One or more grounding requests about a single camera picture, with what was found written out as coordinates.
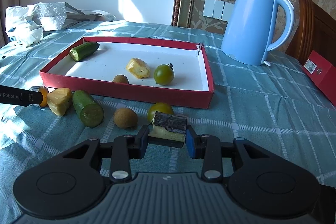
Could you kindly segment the wooden chair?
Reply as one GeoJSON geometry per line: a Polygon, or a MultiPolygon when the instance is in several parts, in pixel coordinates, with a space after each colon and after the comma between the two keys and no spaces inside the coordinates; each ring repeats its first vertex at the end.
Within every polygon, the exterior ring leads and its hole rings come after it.
{"type": "Polygon", "coordinates": [[[312,0],[299,0],[299,26],[285,53],[304,65],[312,51],[335,65],[335,19],[312,0]]]}

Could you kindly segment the grey patterned gift bag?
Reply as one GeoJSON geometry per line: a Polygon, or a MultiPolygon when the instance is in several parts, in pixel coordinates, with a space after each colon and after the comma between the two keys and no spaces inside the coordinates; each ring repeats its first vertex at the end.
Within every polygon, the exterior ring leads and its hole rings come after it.
{"type": "Polygon", "coordinates": [[[38,3],[32,17],[45,31],[63,30],[80,22],[112,22],[116,19],[116,16],[106,11],[79,10],[67,2],[38,3]]]}

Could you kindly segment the green tomato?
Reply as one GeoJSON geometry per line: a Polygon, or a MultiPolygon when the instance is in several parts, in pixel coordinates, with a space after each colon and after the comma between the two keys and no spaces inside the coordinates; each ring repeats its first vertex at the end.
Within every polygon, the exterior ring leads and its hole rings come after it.
{"type": "Polygon", "coordinates": [[[147,120],[151,122],[154,118],[155,112],[159,111],[160,113],[174,115],[173,108],[164,102],[158,102],[153,104],[147,112],[147,120]]]}
{"type": "Polygon", "coordinates": [[[174,79],[174,70],[172,63],[162,64],[156,67],[154,71],[154,80],[156,84],[168,85],[174,79]]]}

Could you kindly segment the teal plaid bedspread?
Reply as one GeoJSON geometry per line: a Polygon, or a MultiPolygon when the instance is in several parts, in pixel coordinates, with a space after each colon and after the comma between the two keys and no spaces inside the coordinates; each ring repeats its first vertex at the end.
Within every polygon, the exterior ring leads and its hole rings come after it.
{"type": "MultiPolygon", "coordinates": [[[[175,107],[197,134],[222,141],[246,138],[307,169],[321,184],[335,186],[335,107],[303,72],[299,62],[279,51],[270,66],[252,67],[227,57],[222,36],[204,30],[154,23],[82,22],[67,30],[46,32],[32,47],[1,48],[1,84],[28,89],[42,84],[40,70],[84,36],[130,36],[181,40],[205,46],[215,92],[207,110],[175,107]]],[[[73,108],[62,117],[49,108],[1,106],[1,223],[20,216],[13,183],[25,170],[89,138],[103,142],[123,135],[113,121],[120,107],[133,109],[147,123],[149,104],[96,97],[104,120],[85,127],[73,108]]]]}

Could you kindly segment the red cardboard box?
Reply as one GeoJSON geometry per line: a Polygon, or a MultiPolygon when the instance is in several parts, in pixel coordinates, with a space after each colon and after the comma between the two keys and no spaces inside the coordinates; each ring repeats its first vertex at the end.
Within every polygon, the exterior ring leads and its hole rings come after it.
{"type": "Polygon", "coordinates": [[[312,51],[303,65],[304,73],[314,82],[316,87],[329,99],[333,106],[336,103],[335,66],[316,51],[312,51]]]}

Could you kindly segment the red shallow cardboard tray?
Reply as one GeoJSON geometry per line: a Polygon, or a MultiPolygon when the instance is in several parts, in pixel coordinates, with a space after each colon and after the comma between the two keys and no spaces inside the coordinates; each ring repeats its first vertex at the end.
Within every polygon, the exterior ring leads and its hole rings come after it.
{"type": "Polygon", "coordinates": [[[207,109],[214,80],[200,43],[137,37],[83,37],[40,71],[51,88],[207,109]]]}

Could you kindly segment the cucumber half in tray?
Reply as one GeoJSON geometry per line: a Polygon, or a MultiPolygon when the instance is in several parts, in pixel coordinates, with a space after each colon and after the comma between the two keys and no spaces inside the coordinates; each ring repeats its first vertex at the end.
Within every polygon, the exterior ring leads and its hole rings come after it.
{"type": "Polygon", "coordinates": [[[83,43],[77,47],[71,48],[69,55],[76,62],[82,61],[86,57],[94,54],[98,50],[99,46],[100,44],[98,42],[83,43]]]}

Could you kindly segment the large yellow jackfruit piece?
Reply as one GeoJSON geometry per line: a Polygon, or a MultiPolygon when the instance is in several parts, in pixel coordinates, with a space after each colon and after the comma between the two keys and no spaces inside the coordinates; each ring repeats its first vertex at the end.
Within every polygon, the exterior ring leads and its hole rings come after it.
{"type": "Polygon", "coordinates": [[[72,92],[69,88],[57,88],[47,94],[47,104],[57,116],[63,116],[72,103],[72,92]]]}

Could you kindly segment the grey yellow layered block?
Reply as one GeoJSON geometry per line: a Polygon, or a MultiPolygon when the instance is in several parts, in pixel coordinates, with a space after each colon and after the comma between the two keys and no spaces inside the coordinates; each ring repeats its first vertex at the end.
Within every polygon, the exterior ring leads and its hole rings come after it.
{"type": "Polygon", "coordinates": [[[157,145],[182,148],[186,139],[186,117],[156,111],[148,141],[157,145]]]}

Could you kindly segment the blue electric kettle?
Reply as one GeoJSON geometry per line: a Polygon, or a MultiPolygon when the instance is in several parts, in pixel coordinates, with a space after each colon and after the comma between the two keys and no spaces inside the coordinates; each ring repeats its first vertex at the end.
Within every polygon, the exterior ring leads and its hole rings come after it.
{"type": "Polygon", "coordinates": [[[294,6],[290,0],[236,0],[224,32],[221,50],[246,65],[270,66],[268,53],[288,39],[294,25],[294,6]],[[285,28],[274,42],[277,11],[282,7],[285,28]]]}

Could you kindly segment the blue white tissue pack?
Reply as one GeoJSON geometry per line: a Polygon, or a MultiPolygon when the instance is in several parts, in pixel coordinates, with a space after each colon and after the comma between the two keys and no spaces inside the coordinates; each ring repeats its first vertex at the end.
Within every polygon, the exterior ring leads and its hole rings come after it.
{"type": "Polygon", "coordinates": [[[20,39],[18,38],[15,32],[15,27],[9,29],[9,31],[7,31],[6,34],[8,37],[9,45],[11,46],[22,45],[22,42],[20,41],[20,39]]]}

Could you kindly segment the white wall switch panel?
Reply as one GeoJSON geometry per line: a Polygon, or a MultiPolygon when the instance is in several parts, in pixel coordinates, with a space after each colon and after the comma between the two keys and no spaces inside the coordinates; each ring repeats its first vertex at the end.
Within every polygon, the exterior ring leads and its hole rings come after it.
{"type": "Polygon", "coordinates": [[[228,22],[231,18],[234,4],[221,0],[205,0],[203,16],[228,22]]]}

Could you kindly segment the grey orange cylinder piece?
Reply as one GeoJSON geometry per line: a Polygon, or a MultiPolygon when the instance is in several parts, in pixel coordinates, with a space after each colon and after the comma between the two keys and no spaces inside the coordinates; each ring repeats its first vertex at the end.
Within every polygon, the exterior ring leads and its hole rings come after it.
{"type": "Polygon", "coordinates": [[[49,90],[44,86],[33,86],[29,88],[29,104],[44,108],[47,106],[47,94],[49,90]]]}

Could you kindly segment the crumpled white plastic bag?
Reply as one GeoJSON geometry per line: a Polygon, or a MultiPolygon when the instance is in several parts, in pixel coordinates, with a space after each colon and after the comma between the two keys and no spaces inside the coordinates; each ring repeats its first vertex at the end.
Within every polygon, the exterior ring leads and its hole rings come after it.
{"type": "Polygon", "coordinates": [[[37,44],[43,38],[43,27],[37,19],[34,19],[34,12],[38,5],[11,6],[6,9],[6,32],[15,27],[15,32],[25,47],[37,44]]]}

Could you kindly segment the large cucumber half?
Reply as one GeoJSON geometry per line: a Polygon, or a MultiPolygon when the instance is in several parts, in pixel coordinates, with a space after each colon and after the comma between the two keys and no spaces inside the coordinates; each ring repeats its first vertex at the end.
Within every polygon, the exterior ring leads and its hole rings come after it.
{"type": "Polygon", "coordinates": [[[104,110],[86,91],[77,90],[72,96],[72,103],[81,122],[90,128],[98,126],[104,119],[104,110]]]}

